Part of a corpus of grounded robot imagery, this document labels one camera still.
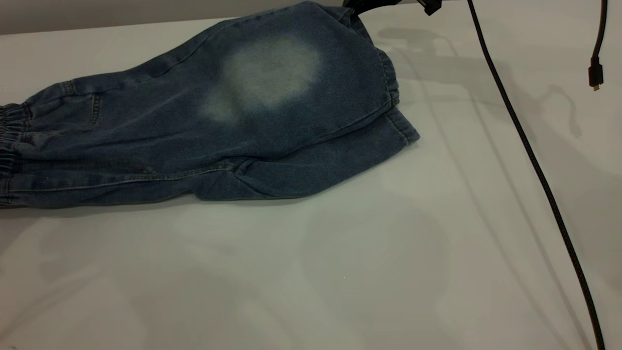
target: gray wall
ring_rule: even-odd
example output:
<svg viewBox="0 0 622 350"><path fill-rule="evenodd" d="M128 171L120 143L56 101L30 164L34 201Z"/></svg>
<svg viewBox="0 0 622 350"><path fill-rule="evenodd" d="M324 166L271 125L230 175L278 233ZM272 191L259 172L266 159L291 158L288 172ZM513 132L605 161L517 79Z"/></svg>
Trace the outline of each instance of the gray wall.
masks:
<svg viewBox="0 0 622 350"><path fill-rule="evenodd" d="M0 0L0 34L235 17L299 0ZM342 0L317 0L339 6Z"/></svg>

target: denim jeans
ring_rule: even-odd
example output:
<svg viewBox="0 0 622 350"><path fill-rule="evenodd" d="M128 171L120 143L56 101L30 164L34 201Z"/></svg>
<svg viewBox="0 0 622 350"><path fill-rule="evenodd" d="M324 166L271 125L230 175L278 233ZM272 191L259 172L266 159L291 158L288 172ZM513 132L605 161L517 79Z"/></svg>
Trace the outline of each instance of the denim jeans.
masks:
<svg viewBox="0 0 622 350"><path fill-rule="evenodd" d="M361 21L313 2L0 106L0 206L309 196L419 138Z"/></svg>

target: black clip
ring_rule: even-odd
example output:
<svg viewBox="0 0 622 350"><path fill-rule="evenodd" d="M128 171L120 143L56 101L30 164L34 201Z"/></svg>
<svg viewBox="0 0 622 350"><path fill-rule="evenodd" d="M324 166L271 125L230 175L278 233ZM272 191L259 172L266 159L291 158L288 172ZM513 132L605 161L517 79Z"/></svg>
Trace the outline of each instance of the black clip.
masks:
<svg viewBox="0 0 622 350"><path fill-rule="evenodd" d="M402 0L344 0L343 7L354 9L354 14L359 15L363 12L382 6L397 5ZM425 13L431 16L441 7L441 0L417 0L424 7Z"/></svg>

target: faded stain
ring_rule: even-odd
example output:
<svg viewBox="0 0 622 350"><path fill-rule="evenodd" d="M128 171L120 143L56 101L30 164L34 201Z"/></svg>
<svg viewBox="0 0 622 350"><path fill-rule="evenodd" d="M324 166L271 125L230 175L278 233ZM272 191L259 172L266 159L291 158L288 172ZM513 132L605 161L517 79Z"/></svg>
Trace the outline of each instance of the faded stain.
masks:
<svg viewBox="0 0 622 350"><path fill-rule="evenodd" d="M305 95L318 79L321 57L301 40L278 37L240 47L223 62L205 112L214 120L234 122Z"/></svg>

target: white table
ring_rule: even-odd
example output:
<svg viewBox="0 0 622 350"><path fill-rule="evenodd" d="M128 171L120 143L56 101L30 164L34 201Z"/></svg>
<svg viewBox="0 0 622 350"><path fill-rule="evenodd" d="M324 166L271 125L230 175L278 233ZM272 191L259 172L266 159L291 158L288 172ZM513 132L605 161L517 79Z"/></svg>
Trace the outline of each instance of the white table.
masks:
<svg viewBox="0 0 622 350"><path fill-rule="evenodd" d="M608 349L622 349L622 5L592 92L596 1L477 0L559 200ZM465 1L363 16L422 135L318 196L0 210L0 346L586 349L591 324ZM0 104L127 69L217 21L0 37Z"/></svg>

